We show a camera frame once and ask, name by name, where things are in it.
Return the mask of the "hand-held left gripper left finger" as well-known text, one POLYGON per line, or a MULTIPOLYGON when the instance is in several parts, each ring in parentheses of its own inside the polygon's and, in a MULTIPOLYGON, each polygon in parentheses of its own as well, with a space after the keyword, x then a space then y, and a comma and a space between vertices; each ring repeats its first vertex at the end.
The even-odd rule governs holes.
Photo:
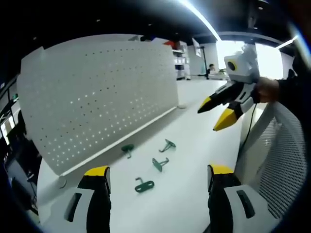
POLYGON ((109 233, 110 211, 110 168, 95 167, 51 206, 47 232, 109 233))

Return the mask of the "person's right hand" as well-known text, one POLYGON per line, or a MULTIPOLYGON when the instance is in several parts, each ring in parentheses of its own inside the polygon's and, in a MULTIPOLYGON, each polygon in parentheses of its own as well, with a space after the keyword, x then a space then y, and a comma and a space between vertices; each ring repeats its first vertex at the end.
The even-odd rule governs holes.
POLYGON ((260 77, 256 89, 260 103, 275 102, 279 99, 279 82, 265 77, 260 77))

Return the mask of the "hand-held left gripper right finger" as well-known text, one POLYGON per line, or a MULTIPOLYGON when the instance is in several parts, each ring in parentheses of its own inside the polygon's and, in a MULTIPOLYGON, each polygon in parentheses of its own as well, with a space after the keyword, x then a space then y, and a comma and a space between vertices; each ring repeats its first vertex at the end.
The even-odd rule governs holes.
POLYGON ((268 233, 267 201, 227 166, 207 166, 210 233, 268 233))

